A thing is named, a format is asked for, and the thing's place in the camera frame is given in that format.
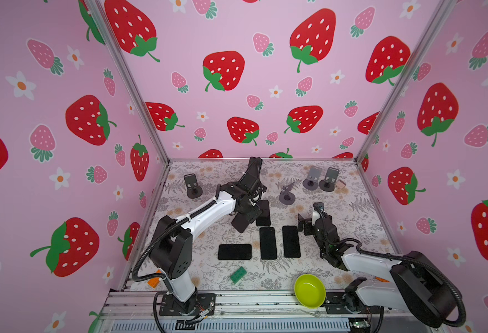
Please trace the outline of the black phone wooden stand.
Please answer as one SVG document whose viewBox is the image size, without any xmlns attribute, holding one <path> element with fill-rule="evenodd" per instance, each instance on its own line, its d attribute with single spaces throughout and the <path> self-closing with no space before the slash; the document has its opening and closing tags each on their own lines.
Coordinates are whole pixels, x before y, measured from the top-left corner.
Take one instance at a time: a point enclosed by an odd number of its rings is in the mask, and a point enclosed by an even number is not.
<svg viewBox="0 0 488 333">
<path fill-rule="evenodd" d="M 232 220 L 233 228 L 236 229 L 241 234 L 243 234 L 246 231 L 249 225 L 250 222 L 248 221 L 246 216 L 241 213 L 237 213 Z"/>
</svg>

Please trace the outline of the grey round phone stand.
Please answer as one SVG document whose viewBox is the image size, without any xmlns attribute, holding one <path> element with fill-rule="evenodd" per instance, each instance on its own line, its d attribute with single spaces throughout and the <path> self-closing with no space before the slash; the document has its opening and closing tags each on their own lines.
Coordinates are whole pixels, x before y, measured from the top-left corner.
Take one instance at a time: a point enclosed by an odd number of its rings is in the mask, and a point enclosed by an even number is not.
<svg viewBox="0 0 488 333">
<path fill-rule="evenodd" d="M 307 177 L 302 182 L 305 189 L 309 191 L 315 191 L 319 187 L 320 176 L 322 175 L 322 170 L 315 166 L 309 168 Z"/>
</svg>

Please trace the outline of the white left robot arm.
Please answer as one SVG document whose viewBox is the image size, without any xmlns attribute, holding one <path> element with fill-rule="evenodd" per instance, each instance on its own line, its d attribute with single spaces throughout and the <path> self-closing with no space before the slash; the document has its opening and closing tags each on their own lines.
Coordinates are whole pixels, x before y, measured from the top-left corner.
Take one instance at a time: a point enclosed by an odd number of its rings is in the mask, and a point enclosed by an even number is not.
<svg viewBox="0 0 488 333">
<path fill-rule="evenodd" d="M 147 257 L 165 275 L 164 283 L 177 302 L 196 302 L 197 288 L 188 269 L 198 236 L 226 216 L 232 216 L 233 227 L 243 233 L 263 214 L 259 206 L 266 192 L 260 180 L 262 163 L 261 158 L 251 157 L 237 182 L 218 185 L 213 198 L 200 207 L 178 218 L 164 216 L 157 223 Z"/>
</svg>

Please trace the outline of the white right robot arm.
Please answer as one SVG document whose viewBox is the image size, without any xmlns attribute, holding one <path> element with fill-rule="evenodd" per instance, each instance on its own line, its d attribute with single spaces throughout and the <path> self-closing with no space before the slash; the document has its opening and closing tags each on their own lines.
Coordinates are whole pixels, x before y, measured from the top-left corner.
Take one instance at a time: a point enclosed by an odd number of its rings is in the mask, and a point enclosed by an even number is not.
<svg viewBox="0 0 488 333">
<path fill-rule="evenodd" d="M 363 249 L 360 240 L 341 239 L 337 227 L 321 205 L 310 218 L 298 218 L 298 231 L 314 238 L 320 257 L 336 269 L 374 276 L 352 281 L 340 304 L 353 314 L 369 307 L 411 313 L 432 328 L 461 327 L 467 311 L 460 290 L 423 253 L 376 253 Z"/>
</svg>

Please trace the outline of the grey centre phone stand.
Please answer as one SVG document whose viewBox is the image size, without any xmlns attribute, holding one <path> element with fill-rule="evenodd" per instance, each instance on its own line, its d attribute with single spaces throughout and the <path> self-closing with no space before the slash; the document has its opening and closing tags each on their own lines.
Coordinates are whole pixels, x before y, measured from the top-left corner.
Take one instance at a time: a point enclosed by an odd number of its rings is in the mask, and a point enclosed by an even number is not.
<svg viewBox="0 0 488 333">
<path fill-rule="evenodd" d="M 295 202 L 295 194 L 292 193 L 294 182 L 284 185 L 281 188 L 281 192 L 279 195 L 279 201 L 284 205 L 292 205 Z"/>
</svg>

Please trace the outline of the lime green bowl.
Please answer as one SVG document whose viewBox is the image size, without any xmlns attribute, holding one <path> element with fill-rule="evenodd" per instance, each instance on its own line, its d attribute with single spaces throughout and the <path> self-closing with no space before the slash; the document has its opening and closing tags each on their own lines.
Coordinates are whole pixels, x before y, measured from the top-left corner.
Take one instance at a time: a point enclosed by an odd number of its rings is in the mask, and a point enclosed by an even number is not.
<svg viewBox="0 0 488 333">
<path fill-rule="evenodd" d="M 304 274 L 297 278 L 294 292 L 298 302 L 309 309 L 321 307 L 327 294 L 323 282 L 311 274 Z"/>
</svg>

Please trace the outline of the orange brick right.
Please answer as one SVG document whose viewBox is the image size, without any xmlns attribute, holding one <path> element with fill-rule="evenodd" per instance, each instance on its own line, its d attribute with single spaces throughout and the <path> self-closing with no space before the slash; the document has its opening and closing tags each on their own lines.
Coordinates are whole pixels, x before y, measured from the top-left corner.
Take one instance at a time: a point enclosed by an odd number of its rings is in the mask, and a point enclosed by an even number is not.
<svg viewBox="0 0 488 333">
<path fill-rule="evenodd" d="M 380 277 L 375 277 L 375 280 L 378 280 L 380 282 L 384 282 L 384 283 L 390 283 L 390 281 L 386 280 L 386 279 L 382 279 Z"/>
</svg>

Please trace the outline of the orange brick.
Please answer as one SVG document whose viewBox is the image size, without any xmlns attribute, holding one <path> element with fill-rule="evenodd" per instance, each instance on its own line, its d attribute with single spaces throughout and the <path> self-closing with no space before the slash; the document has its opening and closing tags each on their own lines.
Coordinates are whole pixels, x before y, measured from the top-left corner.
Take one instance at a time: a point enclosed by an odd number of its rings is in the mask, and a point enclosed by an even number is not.
<svg viewBox="0 0 488 333">
<path fill-rule="evenodd" d="M 151 278 L 150 280 L 148 280 L 147 284 L 148 286 L 150 286 L 152 289 L 156 289 L 158 284 L 161 282 L 161 278 L 160 277 L 153 277 Z"/>
<path fill-rule="evenodd" d="M 390 283 L 390 281 L 386 280 L 386 279 L 382 279 L 380 277 L 375 277 L 375 280 L 378 280 L 380 282 L 384 282 L 384 283 Z"/>
</svg>

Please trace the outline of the green lego brick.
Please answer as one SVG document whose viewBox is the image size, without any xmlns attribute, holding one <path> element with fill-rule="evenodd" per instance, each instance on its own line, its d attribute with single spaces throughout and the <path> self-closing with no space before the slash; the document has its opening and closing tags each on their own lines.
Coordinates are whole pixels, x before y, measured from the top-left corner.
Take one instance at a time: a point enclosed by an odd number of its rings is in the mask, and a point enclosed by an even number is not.
<svg viewBox="0 0 488 333">
<path fill-rule="evenodd" d="M 239 267 L 233 274 L 230 276 L 230 280 L 233 284 L 238 284 L 247 274 L 248 272 L 244 267 Z"/>
</svg>

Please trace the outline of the orange brick left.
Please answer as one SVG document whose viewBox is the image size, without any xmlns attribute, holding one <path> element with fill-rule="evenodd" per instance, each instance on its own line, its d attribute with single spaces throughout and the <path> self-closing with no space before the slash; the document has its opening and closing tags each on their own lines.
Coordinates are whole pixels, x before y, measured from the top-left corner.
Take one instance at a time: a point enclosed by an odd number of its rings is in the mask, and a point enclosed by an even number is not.
<svg viewBox="0 0 488 333">
<path fill-rule="evenodd" d="M 156 289 L 158 284 L 161 282 L 161 278 L 160 277 L 153 277 L 151 278 L 150 280 L 148 280 L 147 284 L 148 286 L 150 286 L 152 289 Z"/>
</svg>

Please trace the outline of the pink wall charger cube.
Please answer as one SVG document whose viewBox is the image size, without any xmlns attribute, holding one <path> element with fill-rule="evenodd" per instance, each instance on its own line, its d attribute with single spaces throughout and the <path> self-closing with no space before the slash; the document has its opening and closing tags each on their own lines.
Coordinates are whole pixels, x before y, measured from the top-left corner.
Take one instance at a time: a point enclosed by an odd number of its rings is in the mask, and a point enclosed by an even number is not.
<svg viewBox="0 0 488 333">
<path fill-rule="evenodd" d="M 337 187 L 340 189 L 346 187 L 346 183 L 343 180 L 338 180 L 336 184 L 337 184 Z"/>
</svg>

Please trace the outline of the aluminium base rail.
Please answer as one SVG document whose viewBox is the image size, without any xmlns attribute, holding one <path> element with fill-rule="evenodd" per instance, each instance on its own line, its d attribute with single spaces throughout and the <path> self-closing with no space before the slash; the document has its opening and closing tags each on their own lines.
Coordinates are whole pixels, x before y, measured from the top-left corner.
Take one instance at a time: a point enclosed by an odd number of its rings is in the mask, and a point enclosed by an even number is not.
<svg viewBox="0 0 488 333">
<path fill-rule="evenodd" d="M 155 316 L 161 292 L 112 292 L 96 332 L 432 332 L 414 316 L 372 307 L 351 314 L 340 305 L 309 309 L 293 291 L 217 291 L 205 319 Z"/>
</svg>

